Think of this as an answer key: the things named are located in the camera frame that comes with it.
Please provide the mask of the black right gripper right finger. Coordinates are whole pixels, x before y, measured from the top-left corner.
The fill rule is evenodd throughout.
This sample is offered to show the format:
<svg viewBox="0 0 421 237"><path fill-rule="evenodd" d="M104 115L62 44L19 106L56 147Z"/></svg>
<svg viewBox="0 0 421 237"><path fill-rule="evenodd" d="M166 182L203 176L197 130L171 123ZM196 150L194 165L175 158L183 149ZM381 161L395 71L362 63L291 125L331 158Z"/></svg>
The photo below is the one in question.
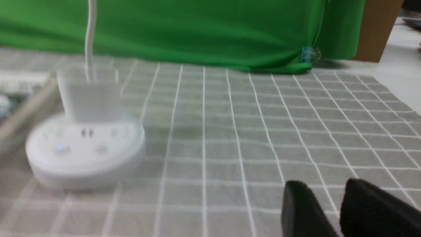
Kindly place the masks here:
<svg viewBox="0 0 421 237"><path fill-rule="evenodd" d="M419 237L421 213L363 179L347 180L340 227L345 237Z"/></svg>

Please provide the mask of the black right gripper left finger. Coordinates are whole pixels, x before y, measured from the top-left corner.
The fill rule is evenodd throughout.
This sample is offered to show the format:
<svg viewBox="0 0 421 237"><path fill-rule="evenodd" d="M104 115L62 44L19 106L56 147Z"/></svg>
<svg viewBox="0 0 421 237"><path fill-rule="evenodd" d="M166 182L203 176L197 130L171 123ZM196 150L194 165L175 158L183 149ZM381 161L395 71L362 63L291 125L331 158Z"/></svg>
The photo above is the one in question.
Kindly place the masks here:
<svg viewBox="0 0 421 237"><path fill-rule="evenodd" d="M297 180L284 186L282 233L284 237L338 237L314 192Z"/></svg>

